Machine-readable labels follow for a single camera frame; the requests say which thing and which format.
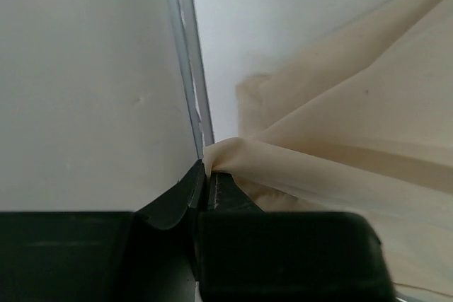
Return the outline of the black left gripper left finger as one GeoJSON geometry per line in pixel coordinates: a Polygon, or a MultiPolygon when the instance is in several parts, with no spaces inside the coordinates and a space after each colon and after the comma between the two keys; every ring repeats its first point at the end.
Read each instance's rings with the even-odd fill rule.
{"type": "Polygon", "coordinates": [[[194,301],[186,219],[203,188],[197,161],[136,212],[1,214],[2,301],[194,301]]]}

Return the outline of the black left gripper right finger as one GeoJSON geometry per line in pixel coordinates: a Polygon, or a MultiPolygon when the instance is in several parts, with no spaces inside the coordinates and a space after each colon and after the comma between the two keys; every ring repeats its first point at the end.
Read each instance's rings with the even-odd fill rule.
{"type": "Polygon", "coordinates": [[[203,301],[394,301],[379,237],[353,213],[265,212],[226,173],[198,217],[203,301]]]}

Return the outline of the beige trousers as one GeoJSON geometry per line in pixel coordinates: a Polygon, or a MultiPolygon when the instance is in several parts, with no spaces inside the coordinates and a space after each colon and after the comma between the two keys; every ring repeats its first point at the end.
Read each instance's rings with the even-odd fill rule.
{"type": "Polygon", "coordinates": [[[362,215],[399,292],[452,300],[452,0],[391,0],[236,95],[208,175],[268,211],[362,215]]]}

